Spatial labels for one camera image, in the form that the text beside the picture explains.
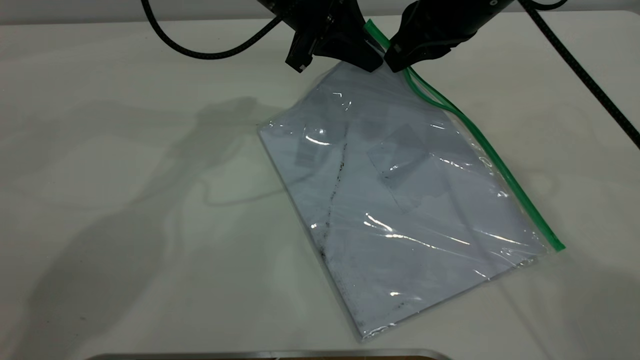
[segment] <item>clear plastic bag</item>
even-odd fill
[[[554,251],[461,123],[386,65],[338,64],[260,136],[363,339]]]

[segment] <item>green zipper seal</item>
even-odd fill
[[[371,36],[385,49],[389,47],[390,42],[389,39],[376,27],[372,20],[367,21],[367,24],[364,26],[365,30],[367,30]],[[516,195],[518,201],[529,215],[534,224],[538,227],[540,232],[547,238],[547,241],[554,248],[555,251],[561,251],[566,248],[564,244],[558,239],[556,234],[554,234],[551,227],[547,224],[545,219],[542,217],[536,206],[531,202],[531,199],[524,192],[518,181],[515,179],[511,171],[509,171],[507,165],[500,159],[500,156],[495,151],[495,149],[491,146],[489,141],[484,137],[480,129],[462,112],[458,109],[451,101],[449,101],[444,95],[442,95],[438,90],[433,88],[433,86],[429,85],[426,81],[424,81],[411,67],[403,70],[404,78],[409,84],[409,87],[413,92],[418,95],[421,99],[425,100],[429,104],[449,111],[455,116],[457,116],[462,124],[469,130],[471,135],[476,139],[478,144],[483,148],[484,152],[491,159],[491,161],[495,164],[495,167],[502,174],[505,182],[511,188],[513,193]],[[413,82],[413,79],[416,79],[420,85],[431,93],[431,95],[437,99],[438,101],[433,100],[429,96],[427,96],[422,90]]]

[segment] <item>wrinkled plastic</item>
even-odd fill
[[[552,252],[460,124],[338,64],[260,130],[360,336]]]

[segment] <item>white tabletop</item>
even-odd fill
[[[546,14],[640,126],[640,17]],[[392,35],[399,17],[374,18]],[[164,24],[228,49],[266,20]],[[200,61],[145,23],[0,27],[0,357],[427,348],[640,356],[640,152],[522,13],[416,70],[483,130],[567,250],[359,344],[257,127],[299,75],[281,24]]]

